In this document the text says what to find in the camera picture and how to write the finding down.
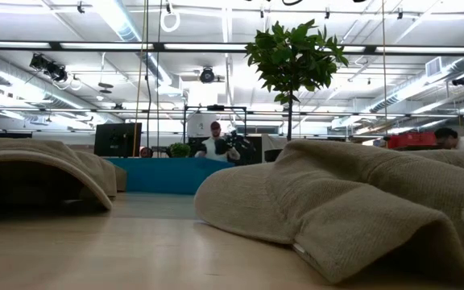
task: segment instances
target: black screen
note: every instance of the black screen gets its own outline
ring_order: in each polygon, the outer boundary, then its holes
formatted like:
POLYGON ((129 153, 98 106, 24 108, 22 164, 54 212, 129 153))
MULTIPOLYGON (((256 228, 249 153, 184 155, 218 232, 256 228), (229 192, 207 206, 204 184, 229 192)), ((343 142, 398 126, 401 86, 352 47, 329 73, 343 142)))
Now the black screen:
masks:
POLYGON ((105 157, 139 156, 142 128, 143 124, 137 123, 137 134, 134 138, 135 123, 97 125, 94 154, 105 157))

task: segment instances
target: green leaves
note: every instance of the green leaves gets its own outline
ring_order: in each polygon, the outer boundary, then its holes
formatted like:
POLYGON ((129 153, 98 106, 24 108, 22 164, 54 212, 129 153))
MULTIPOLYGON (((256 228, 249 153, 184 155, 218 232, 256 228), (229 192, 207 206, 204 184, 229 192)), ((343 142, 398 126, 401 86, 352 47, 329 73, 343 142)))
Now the green leaves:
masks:
POLYGON ((257 31, 254 43, 246 46, 248 65, 257 65, 264 80, 263 88, 280 92, 275 102, 288 103, 290 99, 299 102, 292 92, 301 86, 308 91, 330 87, 332 76, 338 66, 348 66, 343 56, 343 47, 338 46, 338 38, 327 38, 327 28, 308 35, 309 29, 316 28, 314 20, 291 30, 277 22, 270 31, 257 31))

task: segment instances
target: white ceiling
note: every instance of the white ceiling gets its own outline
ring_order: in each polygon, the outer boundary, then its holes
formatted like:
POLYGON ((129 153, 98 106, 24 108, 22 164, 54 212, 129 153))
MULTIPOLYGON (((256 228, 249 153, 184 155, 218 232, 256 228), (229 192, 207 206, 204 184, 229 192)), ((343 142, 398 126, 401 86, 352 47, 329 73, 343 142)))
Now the white ceiling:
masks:
MULTIPOLYGON (((143 26, 143 0, 123 0, 130 11, 136 27, 143 26)), ((243 1, 243 0, 170 0, 174 10, 185 11, 180 16, 180 27, 174 32, 160 31, 159 36, 159 10, 160 0, 149 1, 151 12, 148 16, 148 32, 151 42, 222 42, 222 12, 224 5, 232 9, 232 34, 230 42, 252 41, 255 32, 263 29, 266 24, 272 25, 280 21, 286 27, 295 27, 299 23, 315 18, 319 26, 327 26, 330 35, 335 34, 341 39, 353 26, 352 32, 346 38, 344 44, 382 44, 382 16, 381 1, 366 0, 364 3, 354 4, 352 0, 304 0, 302 3, 287 7, 280 0, 265 1, 243 1), (264 5, 265 18, 259 17, 259 9, 264 5), (330 9, 330 19, 325 20, 323 11, 330 9), (360 16, 366 9, 367 14, 360 16)), ((395 11, 401 7, 409 16, 425 13, 434 6, 431 11, 433 15, 425 17, 398 44, 415 45, 462 45, 464 46, 464 1, 458 0, 387 0, 386 11, 395 11), (451 17, 459 19, 448 20, 444 14, 451 13, 451 17)), ((86 4, 86 13, 78 14, 75 0, 0 0, 1 10, 12 13, 0 13, 0 40, 54 40, 54 41, 119 41, 120 39, 109 27, 106 21, 92 7, 86 4), (62 10, 64 13, 44 13, 46 8, 42 6, 45 2, 52 9, 62 10), (15 14, 16 11, 30 11, 15 14)), ((416 20, 404 18, 396 19, 396 14, 388 15, 386 21, 385 43, 394 44, 403 33, 405 33, 416 20)), ((29 63, 33 52, 11 52, 0 51, 0 58, 9 65, 31 71, 29 63)), ((106 53, 106 72, 115 72, 114 75, 103 75, 103 81, 115 85, 113 93, 104 101, 98 101, 96 96, 100 89, 97 83, 100 81, 100 69, 102 55, 96 52, 47 52, 46 57, 58 64, 65 64, 71 73, 84 82, 82 89, 68 91, 96 106, 109 106, 112 102, 134 102, 137 98, 139 87, 139 58, 132 53, 106 53)), ((384 93, 384 68, 382 57, 377 57, 370 67, 354 79, 352 83, 347 80, 351 78, 360 68, 354 62, 359 56, 350 56, 349 68, 341 68, 334 76, 332 89, 320 92, 301 94, 302 110, 314 110, 319 106, 332 106, 339 108, 353 108, 354 99, 373 99, 384 93)), ((386 57, 386 81, 388 90, 395 85, 406 81, 408 78, 421 73, 425 69, 425 63, 433 57, 417 56, 389 56, 386 57)), ((244 55, 233 54, 234 74, 234 104, 237 106, 248 106, 250 108, 262 108, 262 105, 272 105, 273 93, 261 89, 262 82, 257 82, 255 68, 247 67, 244 55)), ((182 77, 195 76, 194 71, 201 71, 203 67, 213 67, 217 75, 226 75, 225 56, 220 53, 173 53, 165 52, 159 54, 159 61, 167 71, 182 77)), ((151 93, 154 99, 155 83, 151 82, 151 93)), ((226 104, 224 95, 225 85, 222 85, 222 93, 218 100, 226 104)), ((433 102, 434 96, 416 96, 413 100, 420 102, 433 102)), ((176 106, 182 107, 181 99, 159 96, 162 102, 174 102, 176 106)), ((148 92, 146 82, 141 83, 139 100, 147 102, 148 92)))

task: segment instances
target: person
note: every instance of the person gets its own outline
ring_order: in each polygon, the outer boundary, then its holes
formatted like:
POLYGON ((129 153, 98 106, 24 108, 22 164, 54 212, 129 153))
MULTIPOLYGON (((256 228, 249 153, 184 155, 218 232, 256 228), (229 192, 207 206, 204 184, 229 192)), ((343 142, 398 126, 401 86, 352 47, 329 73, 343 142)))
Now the person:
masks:
POLYGON ((216 142, 220 142, 222 139, 220 135, 222 133, 222 127, 218 122, 214 121, 210 124, 211 137, 203 141, 201 144, 205 145, 206 150, 198 151, 196 157, 205 157, 211 160, 227 162, 227 158, 232 160, 239 160, 241 158, 239 152, 235 148, 228 148, 224 153, 216 151, 216 142))
POLYGON ((434 132, 436 144, 442 149, 454 149, 464 151, 464 136, 458 137, 458 133, 450 128, 440 128, 434 132))

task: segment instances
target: ceiling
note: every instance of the ceiling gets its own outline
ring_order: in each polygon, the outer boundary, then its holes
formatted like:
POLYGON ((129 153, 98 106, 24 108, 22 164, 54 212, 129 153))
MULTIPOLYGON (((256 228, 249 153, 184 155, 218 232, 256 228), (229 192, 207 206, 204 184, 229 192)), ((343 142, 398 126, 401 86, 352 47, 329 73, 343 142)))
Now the ceiling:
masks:
MULTIPOLYGON (((98 11, 91 7, 94 1, 83 1, 84 14, 77 12, 75 0, 0 0, 0 40, 43 40, 43 41, 121 41, 98 11)), ((122 0, 136 27, 143 26, 143 0, 122 0)), ((228 6, 231 26, 229 42, 244 43, 254 39, 256 30, 270 27, 276 21, 286 27, 316 19, 320 27, 327 26, 330 35, 343 39, 344 44, 399 44, 429 46, 464 46, 464 1, 458 0, 387 0, 384 6, 385 31, 383 33, 382 10, 379 0, 353 3, 352 0, 304 0, 295 6, 285 6, 280 0, 226 1, 226 0, 171 0, 172 9, 180 13, 180 26, 173 32, 160 28, 160 0, 149 1, 147 31, 149 42, 217 42, 224 41, 222 23, 223 6, 228 6), (404 12, 397 19, 399 8, 404 12), (325 19, 325 11, 330 11, 325 19)), ((174 24, 175 16, 166 17, 168 27, 174 24)), ((29 67, 33 52, 2 51, 0 59, 8 68, 20 68, 35 73, 29 67)), ((150 95, 147 82, 139 85, 139 58, 134 53, 108 52, 46 52, 49 60, 63 64, 66 69, 83 81, 79 90, 65 91, 81 100, 100 107, 110 108, 116 103, 134 109, 127 103, 142 102, 144 107, 150 95), (112 94, 101 96, 100 81, 114 85, 112 94)), ((215 74, 226 76, 226 57, 222 53, 161 52, 156 56, 161 66, 169 73, 184 80, 183 89, 189 91, 204 67, 212 67, 215 74)), ((248 67, 244 55, 231 54, 230 81, 233 95, 226 96, 225 82, 215 84, 217 102, 223 105, 246 106, 252 110, 277 110, 281 106, 273 103, 274 93, 261 89, 256 68, 248 67)), ((300 92, 301 103, 296 110, 303 111, 362 111, 372 101, 384 96, 397 85, 412 79, 425 70, 425 64, 433 56, 349 56, 350 66, 341 68, 334 76, 330 89, 316 92, 300 92), (356 75, 368 63, 365 70, 356 75)), ((142 65, 141 75, 146 72, 142 65)), ((37 77, 49 81, 46 76, 37 77)), ((151 99, 159 101, 159 107, 181 108, 184 100, 180 96, 156 95, 155 78, 150 80, 151 99)), ((449 88, 451 93, 462 93, 464 87, 449 88)), ((415 102, 418 107, 446 97, 445 83, 419 92, 405 100, 415 102)), ((402 111, 409 106, 395 106, 392 110, 402 111)), ((324 118, 310 118, 309 121, 324 118)))

